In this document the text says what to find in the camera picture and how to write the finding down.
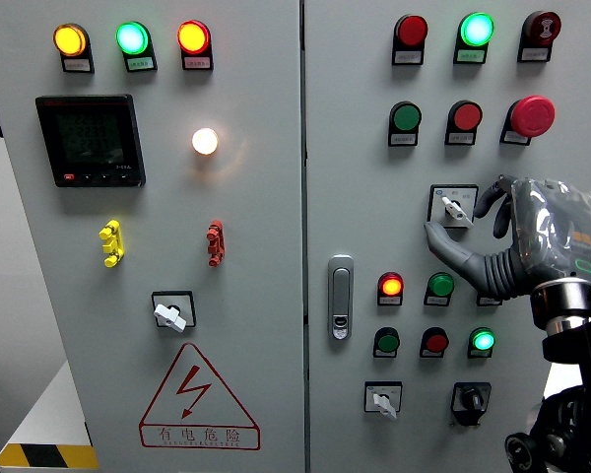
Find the yellow black hazard stripe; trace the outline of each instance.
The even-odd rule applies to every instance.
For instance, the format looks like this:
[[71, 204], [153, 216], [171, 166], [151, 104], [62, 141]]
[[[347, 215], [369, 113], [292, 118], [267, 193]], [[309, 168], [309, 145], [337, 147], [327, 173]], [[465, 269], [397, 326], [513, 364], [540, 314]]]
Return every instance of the yellow black hazard stripe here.
[[0, 452], [0, 466], [99, 469], [95, 450], [90, 445], [32, 443], [8, 443]]

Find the plastic cover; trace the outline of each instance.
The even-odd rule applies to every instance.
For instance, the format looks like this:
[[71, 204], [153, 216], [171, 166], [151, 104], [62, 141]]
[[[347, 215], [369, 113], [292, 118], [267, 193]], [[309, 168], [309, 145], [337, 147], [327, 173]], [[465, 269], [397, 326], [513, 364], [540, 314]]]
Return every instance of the plastic cover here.
[[564, 182], [520, 179], [512, 199], [515, 241], [528, 275], [591, 280], [591, 194]]

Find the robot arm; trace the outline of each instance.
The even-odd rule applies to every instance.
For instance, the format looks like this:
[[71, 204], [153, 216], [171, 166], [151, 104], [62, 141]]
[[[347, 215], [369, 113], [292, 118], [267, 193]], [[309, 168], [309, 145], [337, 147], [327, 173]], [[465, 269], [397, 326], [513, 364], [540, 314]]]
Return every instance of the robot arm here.
[[545, 329], [544, 356], [578, 364], [582, 385], [544, 400], [529, 435], [514, 434], [505, 450], [515, 473], [591, 473], [591, 196], [558, 181], [502, 175], [480, 198], [484, 217], [504, 197], [492, 234], [512, 227], [512, 245], [481, 255], [427, 222], [431, 252], [481, 294], [507, 300], [530, 295], [534, 323]]
[[504, 237], [511, 223], [510, 248], [481, 255], [453, 241], [440, 224], [427, 222], [431, 252], [495, 299], [531, 294], [565, 277], [591, 282], [591, 196], [564, 182], [501, 175], [480, 198], [475, 217], [484, 217], [501, 197], [492, 234]]

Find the triangular warning sign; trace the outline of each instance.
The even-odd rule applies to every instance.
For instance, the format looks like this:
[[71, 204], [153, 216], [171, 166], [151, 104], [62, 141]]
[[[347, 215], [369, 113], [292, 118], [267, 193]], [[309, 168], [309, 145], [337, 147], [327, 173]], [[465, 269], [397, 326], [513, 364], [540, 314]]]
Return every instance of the triangular warning sign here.
[[140, 421], [142, 445], [258, 450], [260, 429], [193, 343], [182, 345]]

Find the white indicator light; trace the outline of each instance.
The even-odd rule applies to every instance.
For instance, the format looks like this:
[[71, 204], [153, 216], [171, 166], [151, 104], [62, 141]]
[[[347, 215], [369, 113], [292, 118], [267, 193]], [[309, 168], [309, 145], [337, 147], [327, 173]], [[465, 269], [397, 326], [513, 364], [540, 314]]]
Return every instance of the white indicator light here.
[[219, 145], [219, 137], [211, 128], [201, 128], [193, 135], [193, 148], [202, 155], [212, 155]]

